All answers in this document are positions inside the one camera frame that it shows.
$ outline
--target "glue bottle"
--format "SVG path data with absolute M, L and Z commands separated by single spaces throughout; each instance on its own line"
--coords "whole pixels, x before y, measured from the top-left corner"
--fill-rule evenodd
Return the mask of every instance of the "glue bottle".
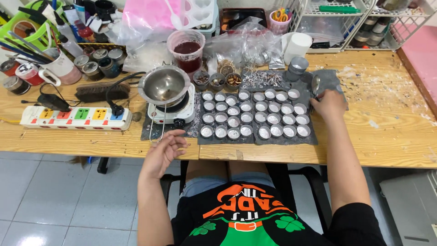
M 56 28 L 58 29 L 58 31 L 66 36 L 68 38 L 68 40 L 70 41 L 76 41 L 76 37 L 73 34 L 73 31 L 70 28 L 70 25 L 68 25 L 67 23 L 64 22 L 64 20 L 55 12 L 55 16 L 56 16 Z
M 58 38 L 62 43 L 62 47 L 64 47 L 64 49 L 66 49 L 75 58 L 83 55 L 83 49 L 76 42 L 68 40 L 68 38 L 62 34 L 59 35 Z

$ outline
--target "mug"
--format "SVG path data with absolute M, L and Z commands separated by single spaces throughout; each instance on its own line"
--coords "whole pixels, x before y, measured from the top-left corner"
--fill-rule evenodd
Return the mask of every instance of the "mug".
M 74 63 L 68 59 L 68 57 L 61 51 L 58 52 L 57 48 L 49 48 L 44 51 L 47 55 L 55 58 L 55 61 L 49 64 L 41 64 L 39 69 L 39 76 L 54 86 L 60 86 L 61 84 L 74 84 L 82 78 L 82 74 L 74 65 Z M 55 80 L 53 82 L 45 76 L 48 74 Z

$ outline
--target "green container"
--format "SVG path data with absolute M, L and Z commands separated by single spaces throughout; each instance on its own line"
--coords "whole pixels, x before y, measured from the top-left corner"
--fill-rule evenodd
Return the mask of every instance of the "green container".
M 32 6 L 32 3 L 28 3 L 26 4 L 25 8 L 33 9 L 33 10 L 37 10 L 39 8 L 39 6 L 41 6 L 42 1 L 39 1 L 37 3 L 35 3 Z M 63 13 L 62 10 L 62 6 L 65 5 L 64 1 L 57 1 L 56 3 L 56 7 L 57 10 L 56 12 L 61 15 Z M 3 39 L 4 36 L 14 40 L 15 42 L 17 42 L 18 44 L 23 44 L 22 41 L 20 41 L 19 39 L 15 39 L 14 37 L 11 37 L 11 35 L 8 34 L 8 31 L 12 31 L 12 27 L 19 21 L 19 20 L 25 20 L 28 19 L 29 15 L 26 13 L 23 13 L 21 11 L 19 11 L 10 21 L 8 21 L 5 25 L 3 25 L 2 28 L 0 28 L 0 41 L 9 44 L 13 47 L 15 47 L 15 45 L 10 44 L 9 42 L 7 42 L 6 40 Z M 59 32 L 58 29 L 56 29 L 56 27 L 49 21 L 46 20 L 45 23 L 48 23 L 50 25 L 50 27 L 53 29 L 53 31 L 55 32 L 55 35 L 58 36 Z M 47 28 L 45 26 L 45 23 L 43 23 L 41 25 L 41 27 L 31 36 L 26 37 L 25 40 L 29 43 L 32 43 L 33 45 L 35 45 L 36 47 L 38 47 L 38 49 L 40 50 L 45 50 L 49 45 L 49 36 L 47 34 Z M 55 47 L 55 41 L 52 39 L 52 45 L 50 46 L 50 48 Z

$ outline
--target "scissors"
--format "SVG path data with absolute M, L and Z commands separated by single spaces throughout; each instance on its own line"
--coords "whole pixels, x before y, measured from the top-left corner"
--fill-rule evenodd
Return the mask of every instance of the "scissors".
M 273 18 L 274 21 L 279 21 L 279 22 L 286 22 L 286 21 L 288 21 L 288 15 L 285 13 L 285 9 L 284 8 L 281 8 L 281 9 L 278 9 L 277 11 L 275 11 L 273 13 L 272 18 Z

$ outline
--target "pink pen holder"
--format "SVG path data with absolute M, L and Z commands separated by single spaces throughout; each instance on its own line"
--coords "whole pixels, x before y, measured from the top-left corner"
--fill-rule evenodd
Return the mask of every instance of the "pink pen holder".
M 277 35 L 282 35 L 287 33 L 288 27 L 290 26 L 290 22 L 291 19 L 293 18 L 293 16 L 291 16 L 287 21 L 284 22 L 280 22 L 280 21 L 275 21 L 273 19 L 273 14 L 275 13 L 275 11 L 271 12 L 269 17 L 270 17 L 270 27 L 269 29 L 272 31 L 272 33 L 277 34 Z

